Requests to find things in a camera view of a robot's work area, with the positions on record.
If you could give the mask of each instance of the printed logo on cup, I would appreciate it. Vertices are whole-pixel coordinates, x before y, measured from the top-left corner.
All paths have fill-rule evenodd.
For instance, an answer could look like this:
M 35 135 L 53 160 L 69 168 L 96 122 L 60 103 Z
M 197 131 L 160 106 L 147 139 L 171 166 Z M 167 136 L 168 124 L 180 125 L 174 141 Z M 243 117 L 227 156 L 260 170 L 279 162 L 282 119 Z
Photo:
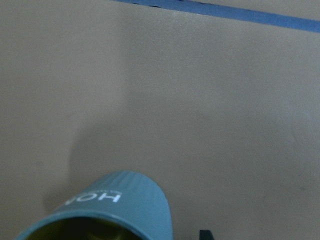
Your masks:
M 64 203 L 65 206 L 70 205 L 74 202 L 87 202 L 87 201 L 105 201 L 112 200 L 113 203 L 117 203 L 121 198 L 122 192 L 119 191 L 109 191 L 109 190 L 96 190 L 90 192 L 83 192 Z

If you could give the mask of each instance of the floor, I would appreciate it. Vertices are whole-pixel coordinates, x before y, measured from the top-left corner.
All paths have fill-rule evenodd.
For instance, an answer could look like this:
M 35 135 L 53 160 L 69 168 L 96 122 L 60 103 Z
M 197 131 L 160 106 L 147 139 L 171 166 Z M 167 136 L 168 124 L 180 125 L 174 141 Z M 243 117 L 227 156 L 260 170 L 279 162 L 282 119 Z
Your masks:
M 318 1 L 207 2 L 319 20 Z M 109 0 L 0 9 L 1 239 L 123 169 L 161 186 L 176 240 L 319 239 L 320 34 Z

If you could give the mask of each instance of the small black object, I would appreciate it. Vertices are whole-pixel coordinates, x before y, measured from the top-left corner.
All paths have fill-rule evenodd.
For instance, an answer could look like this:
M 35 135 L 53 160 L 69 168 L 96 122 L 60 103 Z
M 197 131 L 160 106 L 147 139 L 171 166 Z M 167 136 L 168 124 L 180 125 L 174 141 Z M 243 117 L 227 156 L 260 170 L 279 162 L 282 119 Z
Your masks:
M 215 240 L 210 230 L 200 230 L 199 240 Z

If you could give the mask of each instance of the blue cup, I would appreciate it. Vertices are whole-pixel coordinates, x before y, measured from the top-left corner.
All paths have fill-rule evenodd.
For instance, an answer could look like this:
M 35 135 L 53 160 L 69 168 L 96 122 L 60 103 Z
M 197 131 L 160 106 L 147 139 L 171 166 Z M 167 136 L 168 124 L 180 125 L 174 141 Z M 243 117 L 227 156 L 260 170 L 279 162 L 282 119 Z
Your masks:
M 147 176 L 117 171 L 67 200 L 16 240 L 173 240 L 168 201 Z

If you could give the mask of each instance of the tape strip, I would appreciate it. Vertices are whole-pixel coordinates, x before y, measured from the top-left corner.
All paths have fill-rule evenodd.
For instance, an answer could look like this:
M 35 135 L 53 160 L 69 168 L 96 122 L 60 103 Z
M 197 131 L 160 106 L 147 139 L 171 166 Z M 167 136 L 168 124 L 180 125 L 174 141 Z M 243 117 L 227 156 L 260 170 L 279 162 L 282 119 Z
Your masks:
M 115 0 L 118 2 L 235 19 L 320 33 L 320 21 L 190 0 Z

